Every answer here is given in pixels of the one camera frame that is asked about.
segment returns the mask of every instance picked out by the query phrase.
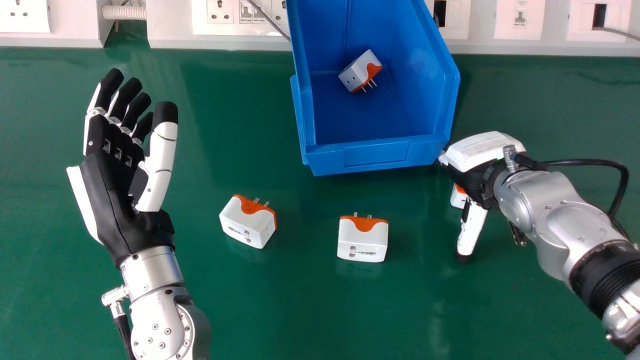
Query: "robotic arm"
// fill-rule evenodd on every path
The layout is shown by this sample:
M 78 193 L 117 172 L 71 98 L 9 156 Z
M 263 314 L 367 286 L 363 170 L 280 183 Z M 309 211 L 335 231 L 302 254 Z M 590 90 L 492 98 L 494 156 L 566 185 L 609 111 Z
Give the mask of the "robotic arm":
M 98 84 L 84 118 L 84 160 L 67 168 L 87 230 L 122 272 L 124 285 L 103 294 L 102 303 L 129 359 L 208 359 L 211 326 L 184 287 L 173 224 L 160 209 L 173 171 L 178 109 L 160 102 L 138 121 L 151 99 L 138 79 L 120 88 L 123 80 L 111 69 Z M 122 307 L 127 297 L 132 331 Z
M 499 211 L 516 242 L 533 242 L 540 267 L 601 319 L 607 340 L 627 359 L 640 359 L 640 252 L 607 213 L 496 131 L 454 143 L 438 160 L 467 197 L 460 261 L 471 256 L 486 212 Z

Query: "blue plastic bin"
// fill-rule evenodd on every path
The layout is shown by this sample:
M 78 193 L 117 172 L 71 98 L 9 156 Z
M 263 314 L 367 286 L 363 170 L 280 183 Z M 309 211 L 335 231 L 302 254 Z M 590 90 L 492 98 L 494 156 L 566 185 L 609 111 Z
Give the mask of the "blue plastic bin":
M 303 163 L 314 175 L 427 165 L 449 141 L 460 73 L 424 0 L 287 0 Z M 338 73 L 372 49 L 378 87 Z

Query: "gray wire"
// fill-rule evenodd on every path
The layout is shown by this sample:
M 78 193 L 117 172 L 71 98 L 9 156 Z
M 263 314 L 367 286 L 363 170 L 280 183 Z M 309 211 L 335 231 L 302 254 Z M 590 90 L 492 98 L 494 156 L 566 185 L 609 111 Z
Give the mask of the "gray wire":
M 633 35 L 630 33 L 626 33 L 624 31 L 620 31 L 620 30 L 616 30 L 616 29 L 609 29 L 609 28 L 593 28 L 593 30 L 597 30 L 597 31 L 606 31 L 608 33 L 614 33 L 614 34 L 618 34 L 618 35 L 622 35 L 624 37 L 628 37 L 630 39 L 633 39 L 635 41 L 640 41 L 640 37 L 637 35 Z
M 276 30 L 278 30 L 278 32 L 282 35 L 282 37 L 284 37 L 285 39 L 287 39 L 287 41 L 288 41 L 288 42 L 291 42 L 291 38 L 290 38 L 287 34 L 285 34 L 285 33 L 284 33 L 284 31 L 282 31 L 282 29 L 280 29 L 280 28 L 276 25 L 276 23 L 275 23 L 275 22 L 273 22 L 273 21 L 271 20 L 271 18 L 269 18 L 269 17 L 267 16 L 267 14 L 265 14 L 265 13 L 262 11 L 262 9 L 260 9 L 260 8 L 259 8 L 259 7 L 258 7 L 258 6 L 253 2 L 253 0 L 246 0 L 246 1 L 247 1 L 247 3 L 250 3 L 250 4 L 251 4 L 251 6 L 253 6 L 253 8 L 254 8 L 254 9 L 256 9 L 256 10 L 260 13 L 260 15 L 264 16 L 264 18 L 267 20 L 267 22 L 268 22 L 268 23 L 270 23 L 270 24 L 271 24 L 271 26 L 273 26 Z

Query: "green table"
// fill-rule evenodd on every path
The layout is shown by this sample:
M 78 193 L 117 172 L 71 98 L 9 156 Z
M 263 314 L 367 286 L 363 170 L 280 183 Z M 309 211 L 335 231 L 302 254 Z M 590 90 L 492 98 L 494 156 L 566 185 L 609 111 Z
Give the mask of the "green table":
M 625 162 L 634 176 L 619 219 L 640 234 L 640 60 L 455 60 L 453 138 L 497 129 L 541 160 Z M 0 358 L 125 358 L 100 304 L 122 280 L 65 174 L 81 161 L 86 105 L 111 67 L 180 109 L 164 208 L 214 359 L 621 359 L 501 216 L 488 217 L 474 261 L 455 262 L 460 212 L 439 168 L 314 177 L 300 158 L 290 54 L 150 50 L 140 31 L 112 35 L 104 50 L 0 49 Z M 615 171 L 567 174 L 608 206 Z M 218 213 L 234 193 L 277 211 L 264 250 L 222 233 Z M 390 222 L 386 262 L 336 258 L 338 218 L 354 211 Z

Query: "green tabletop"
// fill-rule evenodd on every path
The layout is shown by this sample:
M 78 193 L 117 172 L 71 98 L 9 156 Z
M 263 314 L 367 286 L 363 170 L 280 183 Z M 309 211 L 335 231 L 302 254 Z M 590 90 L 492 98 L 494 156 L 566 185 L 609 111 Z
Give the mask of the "green tabletop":
M 639 236 L 640 60 L 455 60 L 454 139 L 496 129 L 540 160 L 626 163 L 619 220 Z M 65 174 L 81 161 L 86 106 L 111 67 L 179 107 L 164 209 L 212 324 L 213 359 L 622 358 L 498 214 L 473 262 L 455 262 L 460 212 L 436 166 L 314 177 L 300 158 L 291 54 L 151 50 L 124 31 L 104 50 L 0 49 L 1 359 L 125 359 L 100 303 L 122 278 L 86 232 Z M 615 171 L 566 173 L 587 200 L 609 205 Z M 235 193 L 277 212 L 265 249 L 223 234 L 218 213 Z M 338 219 L 354 211 L 389 221 L 384 263 L 336 258 Z

